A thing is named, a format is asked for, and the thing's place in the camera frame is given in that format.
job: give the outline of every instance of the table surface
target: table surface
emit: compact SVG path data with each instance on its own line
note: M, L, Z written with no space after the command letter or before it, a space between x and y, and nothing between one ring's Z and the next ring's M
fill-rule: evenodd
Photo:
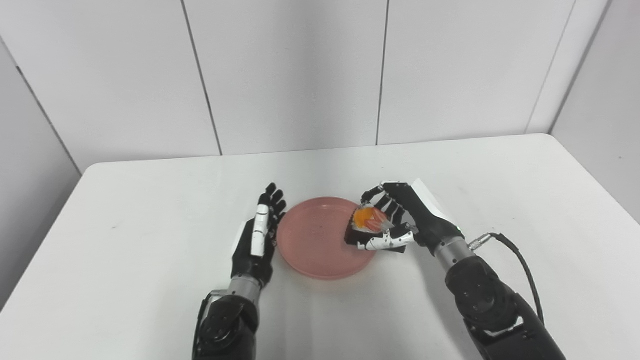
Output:
M640 225L555 139L523 135L94 165L0 313L0 359L189 359L200 301L228 285L268 183L294 205L418 177L468 238L520 247L568 359L635 358ZM532 304L509 250L478 254ZM480 359L425 249L338 281L273 262L258 359Z

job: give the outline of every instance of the robotic hand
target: robotic hand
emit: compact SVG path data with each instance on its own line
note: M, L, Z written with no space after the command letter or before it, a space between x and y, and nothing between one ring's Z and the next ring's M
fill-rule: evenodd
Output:
M374 197L381 195L373 205ZM402 223L407 212L415 225ZM474 250L491 237L505 243L522 262L534 292L538 315ZM447 272L454 295L478 351L486 360L565 360L543 324L537 290L518 249L502 234L486 234L467 244L431 192L418 180L384 182L362 195L347 228L345 241L363 250L404 252L406 244L426 247Z
M255 359L258 300L273 275L276 232L287 207L282 197L276 184L266 188L232 256L229 288L214 290L202 301L193 340L194 360Z

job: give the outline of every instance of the white finger segment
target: white finger segment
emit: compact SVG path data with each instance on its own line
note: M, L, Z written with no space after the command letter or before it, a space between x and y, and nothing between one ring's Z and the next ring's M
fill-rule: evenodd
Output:
M269 206L258 205L253 223L253 234L251 237L251 255L264 256L264 239L267 235L269 225Z
M371 238L366 245L362 245L358 243L358 250L384 250L384 249L392 249L394 247L405 246L408 243L414 242L413 239L413 231L409 231L408 233L398 237L392 238L391 234L386 231L382 234L381 238Z

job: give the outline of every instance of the white wall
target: white wall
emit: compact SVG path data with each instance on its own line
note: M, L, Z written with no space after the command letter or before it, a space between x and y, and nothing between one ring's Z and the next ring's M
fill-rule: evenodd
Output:
M0 39L0 309L78 179Z
M218 154L179 0L0 0L0 34L81 170Z
M375 145L387 0L186 0L224 154Z
M614 0L553 135L640 222L640 2Z
M605 3L184 0L223 154L547 131ZM218 153L181 5L0 0L81 170Z
M604 2L581 1L577 19L599 14ZM574 3L392 0L379 143L525 133ZM596 23L572 40L584 46ZM555 78L571 78L581 55L563 51L574 66L548 83L562 86ZM538 130L553 115L536 121L546 124Z

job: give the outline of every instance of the black cable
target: black cable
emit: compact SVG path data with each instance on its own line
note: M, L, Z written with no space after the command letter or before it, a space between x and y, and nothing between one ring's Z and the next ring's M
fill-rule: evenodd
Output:
M533 275L531 275L531 270L529 269L529 265L527 265L527 262L525 261L524 257L520 253L520 249L518 249L518 247L514 243L512 243L511 240L507 239L507 237L504 236L503 234L490 233L489 235L491 235L494 239L498 240L499 242L503 243L506 247L509 248L509 250L513 251L514 254L516 254L516 256L518 257L518 260L520 260L520 264L522 264L522 267L524 268L524 272L527 274L527 279L529 280L529 286L531 286L531 292L533 293L533 301L535 301L536 303L536 312L538 313L538 318L540 319L540 322L542 323L542 325L544 325L545 317L542 315L542 305L540 304L540 296L538 295L536 282L533 281Z

